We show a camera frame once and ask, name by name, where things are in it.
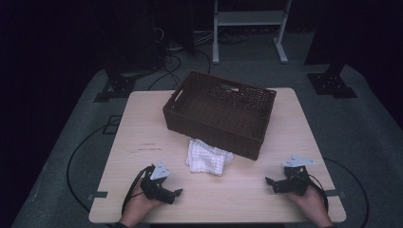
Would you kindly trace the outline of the dark equipment cabinet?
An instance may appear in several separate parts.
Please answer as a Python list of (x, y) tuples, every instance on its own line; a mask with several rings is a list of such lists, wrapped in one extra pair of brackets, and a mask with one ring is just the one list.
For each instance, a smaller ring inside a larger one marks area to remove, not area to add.
[(131, 67), (155, 69), (161, 64), (148, 0), (108, 0), (118, 50)]

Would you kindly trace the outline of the person's right hand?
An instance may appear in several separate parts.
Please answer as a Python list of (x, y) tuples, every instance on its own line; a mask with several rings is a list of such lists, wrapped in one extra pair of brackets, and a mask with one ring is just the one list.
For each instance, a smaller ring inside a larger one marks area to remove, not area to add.
[(286, 193), (285, 196), (316, 228), (331, 228), (334, 226), (326, 211), (322, 197), (312, 186), (306, 188), (303, 196), (299, 196), (296, 193)]

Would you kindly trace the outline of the brown woven basket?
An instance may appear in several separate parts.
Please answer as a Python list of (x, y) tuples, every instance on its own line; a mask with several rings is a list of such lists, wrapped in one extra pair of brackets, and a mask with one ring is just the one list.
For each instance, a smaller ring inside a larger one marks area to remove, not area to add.
[(163, 107), (167, 128), (255, 161), (277, 93), (190, 72)]

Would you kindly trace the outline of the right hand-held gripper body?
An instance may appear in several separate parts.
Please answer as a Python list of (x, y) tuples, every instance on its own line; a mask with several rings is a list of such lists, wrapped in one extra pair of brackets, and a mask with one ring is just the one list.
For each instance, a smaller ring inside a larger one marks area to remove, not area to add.
[(283, 188), (285, 193), (294, 192), (303, 196), (311, 182), (306, 166), (314, 163), (312, 159), (291, 156), (282, 163), (285, 180), (280, 180), (277, 187)]

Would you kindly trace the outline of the white metal stand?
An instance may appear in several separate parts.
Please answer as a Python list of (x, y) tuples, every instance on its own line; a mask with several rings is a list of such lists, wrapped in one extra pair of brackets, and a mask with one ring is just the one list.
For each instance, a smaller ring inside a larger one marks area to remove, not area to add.
[(282, 46), (282, 38), (288, 21), (292, 0), (286, 0), (283, 10), (220, 11), (219, 0), (214, 0), (212, 63), (220, 62), (219, 28), (248, 26), (279, 26), (278, 36), (273, 38), (278, 57), (283, 64), (288, 58)]

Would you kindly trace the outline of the black stand base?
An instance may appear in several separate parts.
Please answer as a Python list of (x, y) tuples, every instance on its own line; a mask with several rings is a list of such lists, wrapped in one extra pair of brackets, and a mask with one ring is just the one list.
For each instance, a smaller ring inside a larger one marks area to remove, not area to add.
[(325, 72), (308, 73), (307, 77), (317, 95), (332, 95), (336, 99), (356, 98), (353, 89), (340, 76), (344, 64), (330, 64)]
[(132, 76), (124, 76), (116, 68), (106, 69), (107, 81), (95, 99), (95, 103), (106, 103), (110, 99), (128, 98), (134, 89), (136, 80)]

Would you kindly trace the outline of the grey tape strip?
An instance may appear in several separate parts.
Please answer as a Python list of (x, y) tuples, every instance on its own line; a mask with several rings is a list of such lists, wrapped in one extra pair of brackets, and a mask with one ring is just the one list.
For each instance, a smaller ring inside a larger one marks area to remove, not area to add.
[(338, 196), (340, 198), (345, 198), (347, 195), (343, 191), (338, 191), (336, 189), (325, 190), (324, 191), (327, 197), (335, 197)]
[(97, 198), (104, 199), (104, 198), (106, 198), (106, 197), (107, 197), (107, 192), (104, 192), (104, 191), (102, 191), (102, 192), (95, 192), (95, 193), (93, 193), (93, 194), (89, 194), (89, 195), (87, 196), (86, 200), (88, 200), (88, 201), (94, 201), (94, 200), (97, 199)]

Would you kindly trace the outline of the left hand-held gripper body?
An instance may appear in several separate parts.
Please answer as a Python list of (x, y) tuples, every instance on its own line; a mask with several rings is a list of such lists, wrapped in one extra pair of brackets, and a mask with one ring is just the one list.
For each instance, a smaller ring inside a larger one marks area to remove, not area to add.
[(149, 200), (174, 200), (175, 193), (163, 188), (163, 182), (170, 175), (165, 165), (160, 161), (144, 169), (141, 189)]

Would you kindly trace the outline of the person's left hand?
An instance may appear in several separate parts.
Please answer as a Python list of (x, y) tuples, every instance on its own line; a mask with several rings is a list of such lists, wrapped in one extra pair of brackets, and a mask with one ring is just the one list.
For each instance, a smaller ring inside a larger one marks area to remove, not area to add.
[(143, 180), (135, 185), (119, 222), (127, 228), (135, 228), (153, 209), (163, 205), (156, 199), (148, 199), (141, 188)]

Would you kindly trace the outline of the white knitted cloth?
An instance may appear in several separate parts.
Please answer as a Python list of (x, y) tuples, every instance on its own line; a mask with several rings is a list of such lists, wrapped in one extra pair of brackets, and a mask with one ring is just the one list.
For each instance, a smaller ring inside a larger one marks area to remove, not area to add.
[(235, 158), (226, 150), (210, 146), (198, 139), (191, 139), (188, 146), (186, 165), (192, 173), (223, 174), (224, 166)]

